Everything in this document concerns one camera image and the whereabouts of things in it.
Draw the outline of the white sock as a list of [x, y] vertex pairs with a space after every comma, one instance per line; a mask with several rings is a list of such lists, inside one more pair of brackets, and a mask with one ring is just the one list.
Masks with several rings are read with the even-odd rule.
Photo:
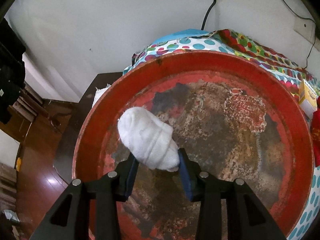
[[178, 146], [170, 125], [142, 107], [132, 107], [121, 115], [117, 128], [121, 142], [139, 163], [152, 170], [178, 170]]

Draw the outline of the red sock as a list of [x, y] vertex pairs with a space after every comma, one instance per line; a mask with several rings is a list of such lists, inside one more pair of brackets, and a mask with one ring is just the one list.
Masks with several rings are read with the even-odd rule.
[[320, 165], [320, 96], [317, 98], [317, 110], [313, 113], [311, 121], [311, 137], [315, 156], [315, 166]]

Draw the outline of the yellow cartoon face medicine box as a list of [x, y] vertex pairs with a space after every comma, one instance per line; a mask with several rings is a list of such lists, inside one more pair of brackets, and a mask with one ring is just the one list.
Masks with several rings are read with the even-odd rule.
[[312, 115], [317, 111], [317, 94], [306, 79], [303, 79], [299, 85], [298, 103], [305, 114]]

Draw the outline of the dark wooden side furniture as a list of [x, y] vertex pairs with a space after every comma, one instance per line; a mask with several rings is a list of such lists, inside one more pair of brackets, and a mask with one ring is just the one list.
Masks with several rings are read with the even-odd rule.
[[11, 118], [22, 138], [15, 141], [1, 132], [1, 210], [14, 210], [20, 221], [14, 224], [1, 215], [1, 239], [29, 239], [68, 186], [75, 143], [94, 94], [121, 75], [97, 75], [78, 103], [45, 100], [44, 109], [60, 122], [57, 128], [41, 115], [33, 122]]

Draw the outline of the red rusty round tray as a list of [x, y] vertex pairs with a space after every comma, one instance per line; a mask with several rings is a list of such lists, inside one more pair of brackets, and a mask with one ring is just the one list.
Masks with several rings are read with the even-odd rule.
[[118, 79], [80, 130], [72, 176], [99, 179], [129, 156], [120, 116], [143, 107], [173, 129], [190, 160], [219, 179], [242, 178], [285, 235], [306, 206], [314, 157], [309, 126], [283, 83], [257, 64], [212, 51], [162, 55]]

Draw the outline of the colourful polka dot bedsheet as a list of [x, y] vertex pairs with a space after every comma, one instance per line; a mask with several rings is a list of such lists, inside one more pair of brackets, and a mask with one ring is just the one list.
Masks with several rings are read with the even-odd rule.
[[[252, 61], [270, 72], [295, 98], [299, 97], [299, 85], [303, 79], [319, 94], [319, 78], [288, 59], [281, 53], [254, 41], [231, 29], [207, 32], [188, 29], [159, 38], [142, 51], [135, 53], [131, 65], [123, 74], [158, 56], [183, 50], [210, 50], [232, 54]], [[289, 234], [289, 239], [319, 239], [319, 167], [315, 166], [311, 192], [299, 219]]]

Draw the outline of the white wall socket plate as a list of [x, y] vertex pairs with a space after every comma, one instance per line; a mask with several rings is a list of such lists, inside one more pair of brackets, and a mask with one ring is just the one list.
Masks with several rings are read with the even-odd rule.
[[296, 17], [293, 30], [310, 43], [313, 43], [315, 38], [315, 27], [316, 25], [311, 20]]

